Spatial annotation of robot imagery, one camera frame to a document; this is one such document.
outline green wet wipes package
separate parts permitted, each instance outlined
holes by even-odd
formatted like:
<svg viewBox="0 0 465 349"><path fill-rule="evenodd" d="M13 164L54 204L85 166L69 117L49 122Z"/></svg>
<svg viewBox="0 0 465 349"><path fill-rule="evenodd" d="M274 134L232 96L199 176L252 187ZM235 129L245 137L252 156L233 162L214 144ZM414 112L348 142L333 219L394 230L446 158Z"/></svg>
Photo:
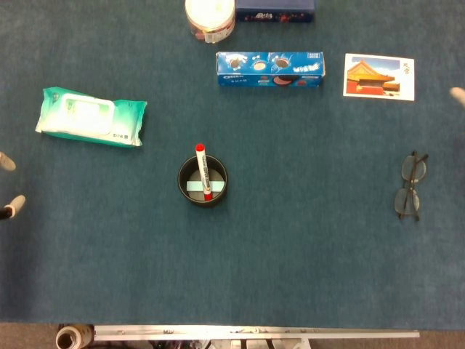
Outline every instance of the green wet wipes package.
<svg viewBox="0 0 465 349"><path fill-rule="evenodd" d="M147 102L100 100L80 92L44 89L37 132L72 140L139 147Z"/></svg>

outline eyeglasses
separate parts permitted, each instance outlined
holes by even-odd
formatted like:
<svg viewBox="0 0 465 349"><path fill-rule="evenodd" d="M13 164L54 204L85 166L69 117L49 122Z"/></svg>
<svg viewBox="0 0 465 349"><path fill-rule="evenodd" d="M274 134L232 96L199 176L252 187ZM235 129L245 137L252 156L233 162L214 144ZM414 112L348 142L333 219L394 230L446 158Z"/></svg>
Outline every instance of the eyeglasses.
<svg viewBox="0 0 465 349"><path fill-rule="evenodd" d="M426 160L428 154L418 157L416 151L405 158L402 163L402 178L404 184L397 192L394 200L395 211L401 220L404 216L415 215L415 220L420 220L420 198L415 191L415 184L426 176Z"/></svg>

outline table surface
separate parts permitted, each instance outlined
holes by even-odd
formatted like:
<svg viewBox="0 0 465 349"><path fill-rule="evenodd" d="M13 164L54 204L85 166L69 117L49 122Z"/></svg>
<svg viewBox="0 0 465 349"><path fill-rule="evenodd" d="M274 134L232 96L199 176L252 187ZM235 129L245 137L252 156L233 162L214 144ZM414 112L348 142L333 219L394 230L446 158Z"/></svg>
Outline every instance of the table surface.
<svg viewBox="0 0 465 349"><path fill-rule="evenodd" d="M182 1L0 3L0 320L465 329L465 3L319 1L311 24L190 34ZM318 89L220 88L217 51L323 51ZM415 59L416 101L342 97L344 54ZM137 149L34 132L44 87L147 100ZM204 142L213 209L177 171ZM393 201L428 153L421 221Z"/></svg>

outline pen holder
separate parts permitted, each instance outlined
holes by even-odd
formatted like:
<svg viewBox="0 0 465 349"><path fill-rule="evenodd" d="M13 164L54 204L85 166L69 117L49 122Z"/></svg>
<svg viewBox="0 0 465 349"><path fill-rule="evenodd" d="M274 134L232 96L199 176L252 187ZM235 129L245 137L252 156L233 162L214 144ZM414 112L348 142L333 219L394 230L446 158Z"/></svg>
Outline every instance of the pen holder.
<svg viewBox="0 0 465 349"><path fill-rule="evenodd" d="M201 174L198 171L198 162L196 156L186 160L186 162L181 166L181 169L177 175L177 184L182 195L193 204L202 207L213 207L226 196L227 172L221 161L213 156L206 156L206 164L209 168L209 177L213 190L212 200L205 201L203 198L203 190L201 189ZM188 190L192 189L195 184L197 184L198 188L194 188L194 190Z"/></svg>

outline jar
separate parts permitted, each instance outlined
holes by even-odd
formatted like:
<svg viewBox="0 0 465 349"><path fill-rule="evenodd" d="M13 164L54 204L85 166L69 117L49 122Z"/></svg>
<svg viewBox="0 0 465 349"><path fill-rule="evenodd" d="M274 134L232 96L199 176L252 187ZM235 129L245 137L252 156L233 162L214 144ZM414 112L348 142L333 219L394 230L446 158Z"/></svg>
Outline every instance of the jar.
<svg viewBox="0 0 465 349"><path fill-rule="evenodd" d="M227 38L235 25L235 0L185 0L192 34L214 44Z"/></svg>

